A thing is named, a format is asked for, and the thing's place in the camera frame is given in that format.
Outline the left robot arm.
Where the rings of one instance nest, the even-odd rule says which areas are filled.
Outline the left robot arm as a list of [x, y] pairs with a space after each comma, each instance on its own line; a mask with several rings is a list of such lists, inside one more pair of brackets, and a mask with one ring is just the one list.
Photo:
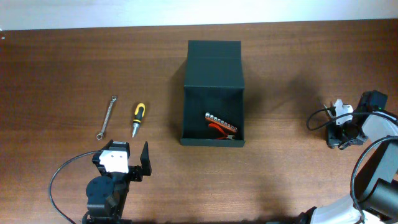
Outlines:
[[123, 219], [122, 215], [130, 183], [141, 182], [144, 176], [152, 174], [148, 143], [144, 143], [139, 166], [130, 166], [129, 156], [129, 143], [113, 140], [94, 153], [92, 163], [100, 176], [86, 186], [88, 211], [82, 218], [83, 223], [133, 222]]

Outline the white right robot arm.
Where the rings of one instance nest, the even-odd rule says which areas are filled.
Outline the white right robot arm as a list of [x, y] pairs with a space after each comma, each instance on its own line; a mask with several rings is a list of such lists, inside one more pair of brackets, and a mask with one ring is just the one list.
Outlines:
[[365, 91], [355, 108], [341, 99], [323, 108], [328, 147], [371, 143], [354, 165], [349, 195], [301, 213], [296, 223], [397, 223], [397, 116], [386, 111], [387, 99]]

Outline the orange black needle nose pliers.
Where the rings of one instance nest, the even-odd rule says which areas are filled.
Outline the orange black needle nose pliers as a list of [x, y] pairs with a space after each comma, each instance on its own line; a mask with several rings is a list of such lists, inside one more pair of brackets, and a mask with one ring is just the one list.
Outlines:
[[325, 114], [328, 116], [329, 119], [334, 118], [335, 116], [335, 106], [334, 103], [331, 101], [329, 103], [321, 103], [323, 109], [325, 110]]

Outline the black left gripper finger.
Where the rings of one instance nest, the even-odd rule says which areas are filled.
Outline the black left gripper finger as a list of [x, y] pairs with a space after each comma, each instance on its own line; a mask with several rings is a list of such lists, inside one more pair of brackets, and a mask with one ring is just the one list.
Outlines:
[[100, 150], [98, 150], [97, 152], [103, 152], [103, 151], [108, 151], [109, 148], [113, 145], [113, 140], [111, 139], [109, 142], [107, 142], [105, 144], [104, 147], [102, 147]]
[[142, 169], [142, 174], [143, 175], [151, 175], [152, 174], [152, 166], [150, 164], [150, 158], [149, 158], [149, 145], [148, 142], [146, 141], [140, 156], [140, 161], [141, 161], [141, 169]]

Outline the orange socket bit rail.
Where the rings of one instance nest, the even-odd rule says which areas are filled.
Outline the orange socket bit rail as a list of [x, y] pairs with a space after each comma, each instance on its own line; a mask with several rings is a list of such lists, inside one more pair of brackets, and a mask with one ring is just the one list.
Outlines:
[[231, 133], [238, 132], [237, 127], [233, 126], [230, 123], [227, 123], [226, 121], [222, 120], [221, 118], [219, 118], [209, 112], [205, 113], [205, 121], [208, 122], [209, 127], [224, 129], [225, 131], [229, 131]]

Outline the red handled small pliers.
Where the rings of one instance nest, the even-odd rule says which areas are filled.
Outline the red handled small pliers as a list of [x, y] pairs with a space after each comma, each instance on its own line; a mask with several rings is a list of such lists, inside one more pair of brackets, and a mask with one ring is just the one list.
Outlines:
[[210, 123], [208, 127], [217, 130], [221, 134], [221, 137], [218, 137], [217, 140], [235, 140], [237, 133], [236, 128], [231, 128], [216, 123]]

